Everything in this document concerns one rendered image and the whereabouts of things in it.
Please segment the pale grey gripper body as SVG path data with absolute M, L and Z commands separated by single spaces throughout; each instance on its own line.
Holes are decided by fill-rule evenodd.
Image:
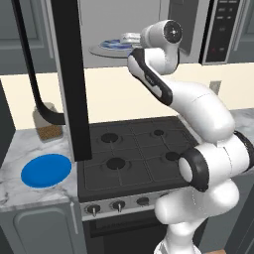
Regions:
M 125 33 L 120 37 L 121 44 L 139 45 L 141 35 L 139 33 Z

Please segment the blue patterned plate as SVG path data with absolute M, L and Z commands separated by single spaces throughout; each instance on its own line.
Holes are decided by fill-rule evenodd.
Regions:
M 99 46 L 105 50 L 114 51 L 129 51 L 132 50 L 131 44 L 122 44 L 119 40 L 105 40 L 99 44 Z

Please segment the grey microwave turntable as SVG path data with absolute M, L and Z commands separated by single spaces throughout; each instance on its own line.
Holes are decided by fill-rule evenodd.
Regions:
M 140 48 L 140 45 L 132 45 L 132 50 L 129 51 L 114 51 L 114 50 L 105 50 L 98 45 L 91 46 L 88 50 L 96 56 L 112 59 L 127 59 L 131 52 Z

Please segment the black microwave door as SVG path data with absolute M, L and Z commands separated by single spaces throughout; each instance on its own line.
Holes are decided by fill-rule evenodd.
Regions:
M 91 159 L 77 0 L 46 0 L 63 116 L 74 162 Z

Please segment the grey microwave oven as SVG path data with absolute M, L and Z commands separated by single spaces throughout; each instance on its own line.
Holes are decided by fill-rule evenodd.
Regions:
M 105 40 L 166 19 L 183 28 L 180 62 L 226 64 L 244 0 L 77 0 L 83 65 L 116 67 L 127 59 L 93 55 L 88 49 Z

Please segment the plain blue plate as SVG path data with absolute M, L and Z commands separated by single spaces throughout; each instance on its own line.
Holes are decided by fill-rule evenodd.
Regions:
M 22 182 L 30 188 L 45 189 L 62 182 L 71 171 L 71 161 L 60 154 L 46 154 L 27 163 L 22 172 Z

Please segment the black gas stove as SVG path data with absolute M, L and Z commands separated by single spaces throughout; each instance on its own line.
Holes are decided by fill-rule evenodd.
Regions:
M 156 200 L 187 183 L 178 159 L 195 146 L 179 118 L 158 117 L 96 123 L 90 126 L 92 159 L 77 165 L 77 192 L 82 222 L 152 210 Z M 149 204 L 137 199 L 145 196 Z M 123 200 L 121 212 L 112 203 Z M 93 216 L 86 212 L 98 204 Z

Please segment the glass jar with brown contents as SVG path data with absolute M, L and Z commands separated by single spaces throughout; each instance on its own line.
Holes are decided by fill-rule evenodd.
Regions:
M 50 142 L 61 138 L 64 134 L 63 127 L 46 121 L 37 108 L 33 111 L 33 120 L 37 134 L 42 142 Z

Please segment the dark tall side panel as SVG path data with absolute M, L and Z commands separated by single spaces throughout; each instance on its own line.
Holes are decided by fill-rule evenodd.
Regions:
M 0 80 L 0 168 L 9 150 L 16 128 Z

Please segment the black oven door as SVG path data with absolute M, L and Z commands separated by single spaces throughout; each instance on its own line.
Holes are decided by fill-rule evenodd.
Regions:
M 152 210 L 82 224 L 87 254 L 154 254 L 167 231 Z

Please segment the grey cupboard door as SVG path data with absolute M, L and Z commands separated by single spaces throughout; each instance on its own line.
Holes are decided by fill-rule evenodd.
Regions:
M 78 228 L 75 234 L 70 202 Z M 87 254 L 80 206 L 70 201 L 39 205 L 12 211 L 0 211 L 0 228 L 12 250 L 0 248 L 0 254 Z

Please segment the grey base cupboard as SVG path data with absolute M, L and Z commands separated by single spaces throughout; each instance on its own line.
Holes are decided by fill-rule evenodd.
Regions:
M 239 189 L 237 205 L 226 213 L 210 217 L 199 243 L 198 249 L 208 253 L 222 249 L 231 234 L 243 205 L 254 185 L 254 175 L 240 175 L 232 179 Z

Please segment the grey wall socket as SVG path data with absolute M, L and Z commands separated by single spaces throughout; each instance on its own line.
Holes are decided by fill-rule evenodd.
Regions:
M 220 80 L 214 80 L 209 84 L 209 88 L 215 93 L 219 93 L 219 89 L 221 86 L 221 81 Z

